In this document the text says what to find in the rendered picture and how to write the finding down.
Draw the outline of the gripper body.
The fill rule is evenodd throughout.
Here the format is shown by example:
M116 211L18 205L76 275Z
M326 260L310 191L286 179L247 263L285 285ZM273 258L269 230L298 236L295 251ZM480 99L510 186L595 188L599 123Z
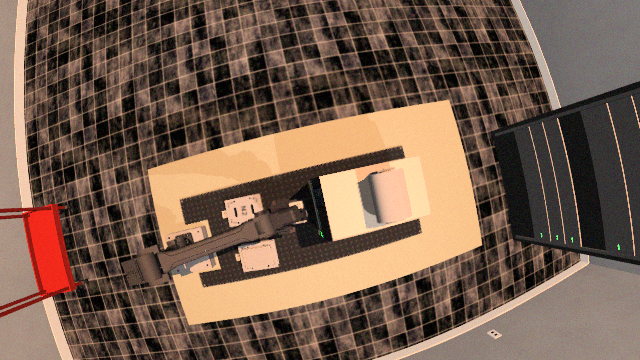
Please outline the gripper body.
M276 205L271 205L270 206L271 212L274 212L274 210L278 210L278 209L281 209L281 208L290 207L288 199L277 200L276 203L277 203ZM290 230L292 230L292 229L293 228L292 228L292 225L291 225L291 226L289 226L287 228L276 229L276 232L278 232L279 235L287 234L287 233L290 233Z

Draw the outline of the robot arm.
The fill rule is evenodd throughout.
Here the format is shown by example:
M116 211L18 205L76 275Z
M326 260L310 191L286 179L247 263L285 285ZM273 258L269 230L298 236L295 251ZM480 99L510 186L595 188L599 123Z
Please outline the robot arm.
M127 273L126 278L129 286L148 283L150 287L154 287L170 281L172 278L169 271L182 264L236 244L271 237L277 233L276 229L287 228L293 223L306 221L308 220L307 216L307 210L305 208L299 209L297 205L275 210L271 214L264 209L254 213L254 218L226 232L197 242L194 242L192 233L181 234L175 236L174 240L166 242L168 246L166 251L161 251L159 244L157 244L137 251L138 257L121 262L121 265L124 272ZM155 260L155 256L157 260ZM159 266L157 266L157 261ZM161 273L161 266L164 273Z

